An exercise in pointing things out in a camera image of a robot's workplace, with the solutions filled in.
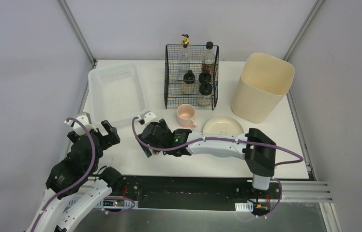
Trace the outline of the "pink mug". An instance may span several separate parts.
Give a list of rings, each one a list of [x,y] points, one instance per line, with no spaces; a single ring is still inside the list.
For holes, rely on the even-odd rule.
[[[190,104],[182,104],[177,108],[177,123],[183,128],[197,128],[198,124],[195,120],[196,111]]]

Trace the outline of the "white perforated plastic basket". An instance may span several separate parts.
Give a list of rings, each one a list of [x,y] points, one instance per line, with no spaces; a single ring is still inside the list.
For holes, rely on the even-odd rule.
[[[95,68],[88,73],[88,84],[95,122],[121,123],[147,110],[145,90],[133,63]]]

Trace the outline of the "cream plate with bear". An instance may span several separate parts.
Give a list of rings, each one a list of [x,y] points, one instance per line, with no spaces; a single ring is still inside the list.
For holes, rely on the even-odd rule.
[[[239,135],[244,133],[244,129],[237,120],[231,117],[216,116],[206,122],[202,132],[219,135]]]

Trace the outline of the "spice jar black lid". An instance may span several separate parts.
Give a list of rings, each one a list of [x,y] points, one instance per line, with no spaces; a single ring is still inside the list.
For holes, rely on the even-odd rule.
[[[209,106],[211,104],[212,85],[202,83],[199,87],[198,104],[200,106]]]
[[[200,84],[210,84],[212,81],[212,76],[209,72],[202,72],[198,76],[198,81]]]
[[[191,95],[195,89],[195,75],[192,70],[188,70],[187,73],[183,76],[183,83],[181,85],[181,90],[183,94]]]

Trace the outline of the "glass bottle gold pourer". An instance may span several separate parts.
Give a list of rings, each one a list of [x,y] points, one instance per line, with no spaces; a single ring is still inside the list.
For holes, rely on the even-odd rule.
[[[189,50],[189,35],[182,34],[183,39],[181,41],[182,48],[179,52],[179,73],[184,75],[189,70],[190,64],[190,50]]]

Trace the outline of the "dark sauce bottle black cap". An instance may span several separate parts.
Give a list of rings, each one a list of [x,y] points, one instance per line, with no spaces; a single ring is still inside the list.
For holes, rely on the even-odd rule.
[[[212,51],[213,49],[213,42],[208,41],[206,43],[206,50],[202,57],[201,62],[201,70],[202,72],[212,74],[214,63],[215,63],[215,55]]]

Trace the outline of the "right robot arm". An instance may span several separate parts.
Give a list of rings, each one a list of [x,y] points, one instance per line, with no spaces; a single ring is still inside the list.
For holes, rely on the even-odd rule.
[[[209,154],[246,162],[253,175],[252,187],[266,191],[274,176],[276,143],[261,130],[250,128],[238,135],[208,134],[191,129],[171,131],[164,119],[150,122],[136,135],[147,157],[163,152],[175,157]]]

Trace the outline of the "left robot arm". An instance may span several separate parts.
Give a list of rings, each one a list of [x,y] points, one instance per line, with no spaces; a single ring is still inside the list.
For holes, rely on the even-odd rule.
[[[73,127],[67,135],[73,143],[71,150],[51,169],[39,210],[27,229],[29,232],[72,232],[103,198],[124,190],[123,175],[112,167],[105,167],[91,188],[73,206],[67,206],[89,176],[98,170],[103,152],[119,144],[121,139],[107,120],[101,122],[106,135],[84,116],[70,117],[66,123]]]

